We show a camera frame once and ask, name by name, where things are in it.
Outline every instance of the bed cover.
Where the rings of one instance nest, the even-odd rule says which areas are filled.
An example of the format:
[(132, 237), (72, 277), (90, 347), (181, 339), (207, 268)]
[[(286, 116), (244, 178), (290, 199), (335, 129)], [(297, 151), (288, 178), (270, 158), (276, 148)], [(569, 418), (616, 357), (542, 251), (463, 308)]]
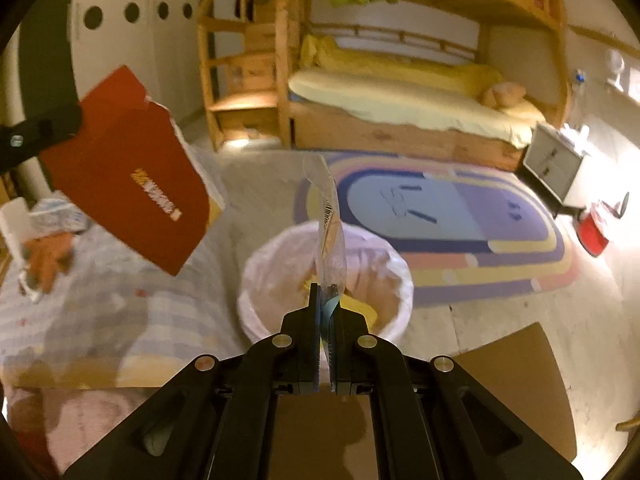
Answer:
[(531, 126), (456, 92), (321, 68), (296, 72), (289, 89), (304, 100), (342, 108), (372, 123), (412, 124), (425, 130), (458, 130), (501, 139), (520, 150), (531, 142)]
[[(212, 157), (193, 153), (219, 180)], [(12, 266), (0, 289), (2, 382), (158, 387), (197, 355), (245, 352), (234, 310), (239, 272), (230, 215), (223, 212), (175, 277), (96, 224), (77, 238), (69, 275), (40, 303), (20, 294)]]

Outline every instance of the rainbow pattern rug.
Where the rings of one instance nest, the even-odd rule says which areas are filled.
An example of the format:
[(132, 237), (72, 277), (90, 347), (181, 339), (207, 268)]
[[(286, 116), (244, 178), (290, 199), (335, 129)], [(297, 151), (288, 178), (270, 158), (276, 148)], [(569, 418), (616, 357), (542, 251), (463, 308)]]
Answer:
[[(414, 307), (554, 290), (577, 277), (575, 248), (510, 174), (400, 156), (326, 156), (343, 221), (386, 239), (407, 261)], [(318, 218), (308, 182), (294, 221)]]

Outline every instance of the wooden bunk bed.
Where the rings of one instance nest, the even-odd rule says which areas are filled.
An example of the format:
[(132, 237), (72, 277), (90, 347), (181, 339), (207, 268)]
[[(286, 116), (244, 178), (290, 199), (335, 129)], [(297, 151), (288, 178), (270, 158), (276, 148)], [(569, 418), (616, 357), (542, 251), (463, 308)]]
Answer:
[[(553, 65), (558, 75), (559, 92), (555, 103), (529, 98), (545, 115), (548, 122), (560, 125), (566, 115), (569, 100), (567, 69), (564, 60), (565, 13), (562, 0), (405, 0), (463, 16), (479, 23), (476, 49), (440, 38), (413, 34), (403, 30), (342, 23), (312, 23), (311, 0), (276, 0), (273, 20), (268, 25), (249, 23), (246, 9), (241, 9), (241, 21), (216, 20), (208, 16), (212, 0), (203, 0), (199, 9), (199, 37), (203, 92), (207, 119), (214, 146), (228, 139), (225, 130), (244, 125), (256, 114), (268, 124), (268, 133), (280, 137), (283, 147), (318, 150), (367, 150), (403, 155), (429, 156), (440, 160), (455, 160), (513, 171), (522, 150), (500, 139), (489, 139), (459, 130), (425, 130), (408, 124), (369, 123), (337, 107), (315, 102), (290, 101), (289, 79), (298, 70), (302, 38), (308, 32), (331, 32), (334, 36), (354, 38), (375, 33), (384, 41), (437, 50), (478, 63), (486, 62), (490, 35), (494, 26), (536, 28), (552, 37)], [(244, 34), (246, 40), (262, 27), (272, 36), (267, 51), (252, 52), (254, 42), (245, 41), (249, 49), (239, 56), (209, 59), (208, 35), (233, 31)], [(241, 91), (215, 101), (210, 82), (210, 70), (220, 65), (254, 63), (257, 56), (270, 60), (268, 81), (252, 86), (251, 70), (242, 72)], [(241, 71), (231, 69), (230, 74)]]

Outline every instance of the silver screw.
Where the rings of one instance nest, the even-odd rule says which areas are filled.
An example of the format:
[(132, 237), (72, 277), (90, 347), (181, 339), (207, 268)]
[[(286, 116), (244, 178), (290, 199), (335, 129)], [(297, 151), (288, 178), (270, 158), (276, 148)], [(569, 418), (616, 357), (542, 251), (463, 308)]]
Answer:
[(290, 335), (278, 334), (277, 336), (273, 337), (271, 342), (277, 348), (286, 348), (287, 346), (291, 345), (291, 343), (293, 343), (293, 339)]
[(362, 346), (363, 348), (373, 348), (377, 344), (378, 340), (372, 335), (361, 335), (358, 338), (358, 345)]
[(24, 137), (21, 135), (14, 135), (11, 140), (9, 141), (9, 144), (11, 145), (12, 148), (20, 148), (22, 146), (22, 143), (24, 142)]
[(436, 357), (433, 366), (436, 367), (436, 370), (446, 374), (453, 370), (453, 361), (449, 357)]
[(210, 355), (203, 355), (196, 359), (196, 370), (199, 372), (208, 372), (216, 365), (216, 360)]

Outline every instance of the white nightstand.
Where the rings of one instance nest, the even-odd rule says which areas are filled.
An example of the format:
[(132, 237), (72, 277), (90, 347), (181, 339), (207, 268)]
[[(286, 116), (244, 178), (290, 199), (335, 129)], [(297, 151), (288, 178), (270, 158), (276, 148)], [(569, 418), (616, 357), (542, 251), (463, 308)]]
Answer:
[(589, 145), (578, 153), (551, 126), (538, 124), (523, 165), (561, 207), (582, 209), (619, 193), (615, 163)]

